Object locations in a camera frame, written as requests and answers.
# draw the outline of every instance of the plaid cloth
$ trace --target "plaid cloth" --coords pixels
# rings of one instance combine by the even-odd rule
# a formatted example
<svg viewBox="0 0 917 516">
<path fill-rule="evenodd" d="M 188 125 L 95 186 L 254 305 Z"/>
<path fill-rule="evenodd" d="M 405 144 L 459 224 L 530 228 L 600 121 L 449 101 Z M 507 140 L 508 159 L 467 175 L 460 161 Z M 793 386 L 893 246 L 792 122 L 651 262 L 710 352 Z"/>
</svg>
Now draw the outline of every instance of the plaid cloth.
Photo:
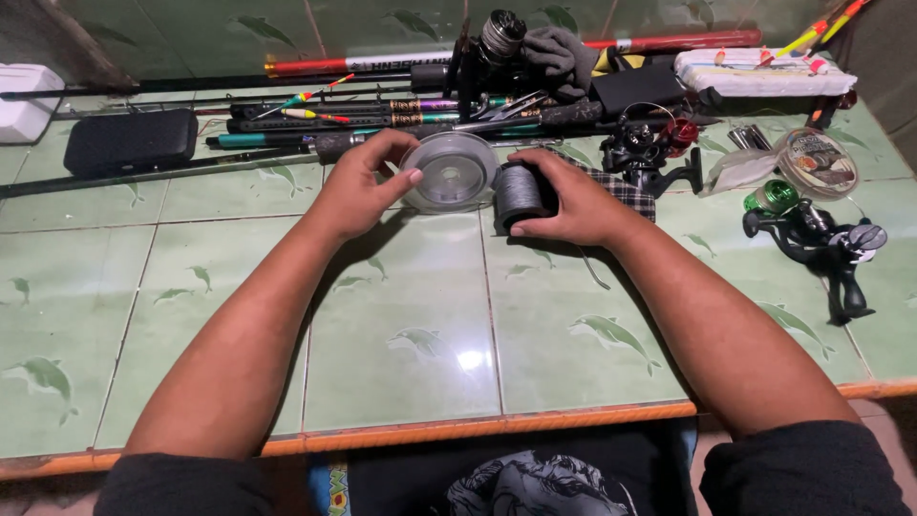
<svg viewBox="0 0 917 516">
<path fill-rule="evenodd" d="M 554 152 L 556 155 L 560 156 L 560 159 L 563 161 L 570 163 L 588 174 L 589 177 L 598 182 L 599 185 L 602 185 L 602 188 L 607 190 L 609 194 L 617 197 L 625 206 L 630 207 L 633 211 L 646 217 L 651 222 L 656 222 L 656 199 L 647 192 L 614 177 L 612 174 L 591 168 L 584 163 L 574 160 L 556 149 L 551 149 L 550 147 L 543 148 Z"/>
</svg>

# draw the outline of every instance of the tiled counter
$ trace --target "tiled counter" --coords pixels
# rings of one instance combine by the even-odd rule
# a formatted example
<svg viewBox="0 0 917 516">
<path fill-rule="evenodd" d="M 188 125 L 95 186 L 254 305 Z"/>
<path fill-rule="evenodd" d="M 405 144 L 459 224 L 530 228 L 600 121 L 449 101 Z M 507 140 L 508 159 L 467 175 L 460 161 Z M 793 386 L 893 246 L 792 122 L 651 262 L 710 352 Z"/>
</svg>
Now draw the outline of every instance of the tiled counter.
<svg viewBox="0 0 917 516">
<path fill-rule="evenodd" d="M 853 198 L 890 236 L 857 270 L 875 315 L 826 323 L 823 282 L 769 235 L 743 233 L 751 188 L 701 199 L 680 182 L 658 201 L 657 223 L 753 300 L 802 320 L 809 331 L 793 336 L 846 395 L 917 390 L 917 183 L 862 103 L 835 120 L 864 180 Z M 759 113 L 730 123 L 757 123 L 776 140 L 803 121 Z M 734 148 L 729 125 L 704 133 L 705 171 Z M 0 183 L 66 175 L 71 126 L 54 122 L 32 148 L 0 147 Z M 204 131 L 197 157 L 221 131 Z M 567 144 L 599 165 L 601 140 Z M 0 477 L 110 466 L 184 346 L 329 170 L 290 163 L 0 201 Z M 847 200 L 824 207 L 843 222 L 860 217 Z M 490 208 L 388 210 L 330 265 L 265 453 L 693 413 L 633 286 L 609 256 L 593 252 L 591 263 L 610 291 L 570 245 L 493 236 Z M 582 322 L 590 315 L 632 343 L 603 341 Z"/>
</svg>

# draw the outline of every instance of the black shirt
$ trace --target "black shirt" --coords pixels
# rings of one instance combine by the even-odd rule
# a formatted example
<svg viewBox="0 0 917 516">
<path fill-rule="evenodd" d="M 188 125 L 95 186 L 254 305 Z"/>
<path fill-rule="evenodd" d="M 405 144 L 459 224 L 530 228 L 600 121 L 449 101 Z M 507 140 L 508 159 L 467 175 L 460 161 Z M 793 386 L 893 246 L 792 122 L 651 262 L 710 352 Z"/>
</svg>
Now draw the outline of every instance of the black shirt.
<svg viewBox="0 0 917 516">
<path fill-rule="evenodd" d="M 690 515 L 687 456 L 670 421 L 355 451 L 350 513 Z M 854 423 L 761 432 L 714 447 L 705 466 L 701 492 L 716 516 L 911 514 L 875 437 Z M 95 515 L 272 514 L 265 492 L 251 463 L 130 455 Z"/>
</svg>

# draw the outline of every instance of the forearm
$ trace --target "forearm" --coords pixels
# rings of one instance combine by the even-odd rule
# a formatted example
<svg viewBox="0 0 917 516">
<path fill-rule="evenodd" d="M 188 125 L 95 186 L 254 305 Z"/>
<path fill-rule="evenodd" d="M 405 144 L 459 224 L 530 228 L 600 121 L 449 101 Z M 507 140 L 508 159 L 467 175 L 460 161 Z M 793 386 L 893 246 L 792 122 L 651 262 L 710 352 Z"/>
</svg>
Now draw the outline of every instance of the forearm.
<svg viewBox="0 0 917 516">
<path fill-rule="evenodd" d="M 126 454 L 250 456 L 271 423 L 309 300 L 340 246 L 306 214 L 194 337 Z"/>
<path fill-rule="evenodd" d="M 662 229 L 627 211 L 627 231 L 609 230 L 606 247 L 639 289 L 694 393 L 734 434 L 800 421 L 859 421 L 770 316 Z"/>
</svg>

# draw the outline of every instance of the fingernail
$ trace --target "fingernail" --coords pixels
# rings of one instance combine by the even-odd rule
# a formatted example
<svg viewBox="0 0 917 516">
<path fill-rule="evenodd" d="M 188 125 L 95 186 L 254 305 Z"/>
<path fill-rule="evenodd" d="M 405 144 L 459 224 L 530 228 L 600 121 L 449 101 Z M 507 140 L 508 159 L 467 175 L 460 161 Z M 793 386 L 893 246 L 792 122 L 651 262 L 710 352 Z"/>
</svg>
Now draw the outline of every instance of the fingernail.
<svg viewBox="0 0 917 516">
<path fill-rule="evenodd" d="M 417 183 L 420 183 L 420 180 L 424 178 L 424 173 L 421 172 L 419 168 L 409 170 L 407 171 L 407 173 L 408 173 L 408 176 L 407 176 L 408 179 L 410 179 L 411 183 L 414 185 L 416 185 Z"/>
</svg>

